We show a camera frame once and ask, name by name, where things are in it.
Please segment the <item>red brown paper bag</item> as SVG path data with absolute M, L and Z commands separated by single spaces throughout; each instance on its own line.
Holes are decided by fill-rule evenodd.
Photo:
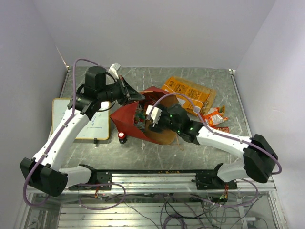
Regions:
M 157 88 L 149 87 L 141 92 L 145 96 L 144 101 L 151 101 L 154 105 L 155 102 L 162 96 L 168 94 L 167 91 Z M 111 120 L 114 122 L 118 133 L 123 132 L 126 137 L 134 137 L 148 142 L 152 142 L 159 145 L 170 145 L 177 140 L 177 134 L 169 129 L 163 130 L 161 133 L 153 132 L 149 130 L 149 121 L 146 120 L 145 132 L 142 132 L 134 125 L 135 110 L 139 102 L 128 104 L 120 107 L 114 113 L 110 115 Z

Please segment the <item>large yellow chips bag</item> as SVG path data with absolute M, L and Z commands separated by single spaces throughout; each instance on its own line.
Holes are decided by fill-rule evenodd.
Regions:
M 208 94 L 205 93 L 205 90 L 210 88 L 172 76 L 163 84 L 162 89 L 170 93 L 176 92 L 184 94 L 190 100 L 192 100 L 194 105 L 200 110 L 201 114 L 203 104 L 208 96 Z

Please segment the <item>orange snack packet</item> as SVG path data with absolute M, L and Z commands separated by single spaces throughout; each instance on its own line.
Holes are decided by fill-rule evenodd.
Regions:
M 212 107 L 209 109 L 207 113 L 201 113 L 201 117 L 205 121 L 205 123 L 209 126 L 216 126 L 229 118 L 225 116 L 225 106 Z

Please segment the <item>red snack packet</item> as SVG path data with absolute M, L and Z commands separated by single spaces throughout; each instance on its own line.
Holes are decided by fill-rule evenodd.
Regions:
M 213 128 L 218 130 L 218 131 L 222 131 L 222 132 L 225 132 L 225 133 L 230 133 L 230 129 L 227 126 L 224 126 L 224 127 L 214 126 Z

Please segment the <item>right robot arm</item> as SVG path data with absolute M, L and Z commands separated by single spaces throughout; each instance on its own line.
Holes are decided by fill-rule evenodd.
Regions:
M 206 127 L 202 122 L 190 119 L 179 104 L 170 107 L 149 105 L 146 115 L 151 121 L 149 129 L 154 132 L 171 130 L 187 143 L 211 146 L 238 157 L 237 162 L 220 164 L 214 169 L 210 183 L 216 189 L 242 178 L 266 183 L 272 175 L 278 156 L 262 135 L 239 136 Z

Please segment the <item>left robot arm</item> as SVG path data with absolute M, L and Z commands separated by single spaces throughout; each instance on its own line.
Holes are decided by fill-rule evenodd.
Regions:
M 23 195 L 31 186 L 52 197 L 57 197 L 66 187 L 81 184 L 85 189 L 97 185 L 96 169 L 79 165 L 62 169 L 62 160 L 79 132 L 92 120 L 102 102 L 127 105 L 144 99 L 126 80 L 117 74 L 120 65 L 108 70 L 101 66 L 88 68 L 85 83 L 73 88 L 73 96 L 64 117 L 45 145 L 31 158 L 20 163 L 25 178 Z

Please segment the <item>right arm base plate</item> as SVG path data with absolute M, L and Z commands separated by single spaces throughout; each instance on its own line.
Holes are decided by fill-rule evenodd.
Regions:
M 191 180 L 191 182 L 195 183 L 197 190 L 224 190 L 226 187 L 229 190 L 237 189 L 236 182 L 224 182 L 218 176 L 213 175 L 212 173 L 198 173 L 196 174 L 195 178 Z

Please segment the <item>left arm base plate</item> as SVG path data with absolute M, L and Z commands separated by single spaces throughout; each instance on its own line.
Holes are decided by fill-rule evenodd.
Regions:
M 86 184 L 106 184 L 99 187 L 96 186 L 81 186 L 81 185 L 74 185 L 68 187 L 70 191 L 84 191 L 84 190 L 111 190 L 111 186 L 109 184 L 112 183 L 112 176 L 106 172 L 94 172 L 89 181 Z

